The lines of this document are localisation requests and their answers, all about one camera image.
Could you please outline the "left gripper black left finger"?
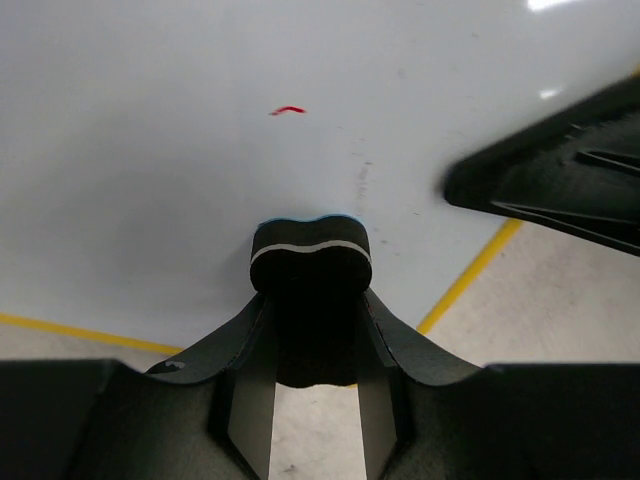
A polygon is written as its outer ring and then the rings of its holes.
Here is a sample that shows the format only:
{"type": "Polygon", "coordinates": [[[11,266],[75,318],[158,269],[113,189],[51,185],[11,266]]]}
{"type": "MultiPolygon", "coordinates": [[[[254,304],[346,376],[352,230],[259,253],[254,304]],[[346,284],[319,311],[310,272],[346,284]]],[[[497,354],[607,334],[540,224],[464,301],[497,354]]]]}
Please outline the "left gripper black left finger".
{"type": "Polygon", "coordinates": [[[277,346],[273,304],[139,372],[113,359],[1,365],[5,479],[264,479],[277,346]]]}

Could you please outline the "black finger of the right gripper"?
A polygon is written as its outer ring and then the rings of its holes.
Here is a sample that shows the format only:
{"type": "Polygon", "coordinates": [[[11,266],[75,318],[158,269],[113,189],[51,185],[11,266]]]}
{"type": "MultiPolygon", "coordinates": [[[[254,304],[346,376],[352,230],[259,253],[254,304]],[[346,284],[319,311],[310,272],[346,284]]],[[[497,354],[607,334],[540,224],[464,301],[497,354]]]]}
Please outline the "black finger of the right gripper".
{"type": "Polygon", "coordinates": [[[442,195],[638,255],[639,78],[455,163],[442,195]]]}

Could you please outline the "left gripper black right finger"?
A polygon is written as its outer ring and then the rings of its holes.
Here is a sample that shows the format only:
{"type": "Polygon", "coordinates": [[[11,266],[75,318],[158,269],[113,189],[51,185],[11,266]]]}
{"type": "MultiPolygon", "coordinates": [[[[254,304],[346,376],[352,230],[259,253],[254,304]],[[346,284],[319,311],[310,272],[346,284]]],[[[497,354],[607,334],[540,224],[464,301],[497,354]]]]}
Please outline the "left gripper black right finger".
{"type": "Polygon", "coordinates": [[[357,382],[371,479],[635,479],[633,363],[475,366],[357,303],[357,382]]]}

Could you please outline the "black bone shaped eraser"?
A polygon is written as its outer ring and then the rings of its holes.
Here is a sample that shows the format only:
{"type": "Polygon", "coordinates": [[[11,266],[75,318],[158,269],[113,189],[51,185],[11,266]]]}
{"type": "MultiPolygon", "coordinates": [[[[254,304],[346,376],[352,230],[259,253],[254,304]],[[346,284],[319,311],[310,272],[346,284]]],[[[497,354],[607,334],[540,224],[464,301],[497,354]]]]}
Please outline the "black bone shaped eraser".
{"type": "Polygon", "coordinates": [[[372,280],[363,224],[346,215],[268,220],[255,231],[249,276],[274,303],[278,383],[354,384],[356,302],[372,280]]]}

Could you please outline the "yellow framed whiteboard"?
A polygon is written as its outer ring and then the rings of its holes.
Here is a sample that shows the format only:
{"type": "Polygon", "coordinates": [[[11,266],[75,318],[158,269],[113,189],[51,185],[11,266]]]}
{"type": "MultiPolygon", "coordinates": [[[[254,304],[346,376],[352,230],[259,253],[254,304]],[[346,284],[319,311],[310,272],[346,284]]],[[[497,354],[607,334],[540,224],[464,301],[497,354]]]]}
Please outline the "yellow framed whiteboard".
{"type": "Polygon", "coordinates": [[[638,64],[635,1],[5,1],[1,319],[171,353],[347,214],[417,325],[501,226],[444,171],[638,64]]]}

